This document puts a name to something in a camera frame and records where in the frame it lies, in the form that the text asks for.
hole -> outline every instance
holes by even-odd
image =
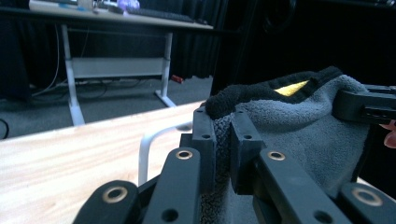
[[[122,201],[128,193],[125,187],[111,187],[103,193],[103,201],[106,203],[118,203]]]
[[[178,218],[178,212],[175,209],[168,209],[163,211],[163,220],[165,222],[173,222]]]
[[[354,188],[352,190],[353,196],[356,199],[361,201],[361,203],[365,203],[371,206],[381,206],[382,200],[375,193],[371,192],[368,189]]]
[[[182,150],[182,151],[179,151],[179,152],[176,154],[176,157],[177,157],[178,159],[181,159],[181,160],[188,160],[189,158],[192,157],[192,152],[190,152],[190,151],[188,151],[188,150]]]
[[[117,198],[121,195],[122,191],[120,189],[114,189],[108,193],[110,199]]]
[[[322,211],[316,211],[314,213],[314,217],[317,221],[319,221],[320,223],[332,223],[332,217]]]
[[[275,160],[275,161],[283,161],[286,158],[283,153],[276,152],[276,151],[268,152],[268,157],[273,159],[273,160]]]

red object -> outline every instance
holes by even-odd
[[[175,76],[175,75],[172,75],[171,79],[174,80],[175,82],[180,83],[180,84],[183,83],[183,81],[184,81],[184,79],[182,77],[178,77],[178,76]]]

black fabric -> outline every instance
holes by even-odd
[[[328,67],[319,72],[300,72],[285,77],[279,77],[267,82],[253,85],[232,85],[211,96],[205,102],[206,112],[212,119],[219,119],[235,111],[235,106],[254,100],[275,100],[290,104],[297,104],[310,97],[314,91],[329,80],[341,76],[343,73],[336,67]],[[292,97],[284,96],[274,91],[291,84],[309,80]]]

yellow tag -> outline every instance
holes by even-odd
[[[303,86],[305,86],[305,84],[306,84],[307,82],[308,82],[308,81],[302,81],[302,82],[299,82],[299,83],[291,84],[291,85],[289,85],[289,86],[279,88],[279,89],[277,89],[277,90],[275,90],[275,91],[277,91],[279,94],[282,94],[282,95],[284,95],[284,96],[291,96],[291,95],[293,95],[295,92],[297,92],[300,88],[302,88]]]

gray fleece cloth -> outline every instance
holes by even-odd
[[[309,81],[292,96],[273,91],[304,80]],[[217,177],[215,191],[203,196],[201,223],[257,223],[252,196],[236,195],[230,183],[230,123],[236,107],[247,112],[268,148],[292,156],[329,195],[353,181],[369,125],[332,116],[332,101],[339,90],[366,91],[352,77],[329,67],[232,86],[209,98],[205,109],[215,121]]]

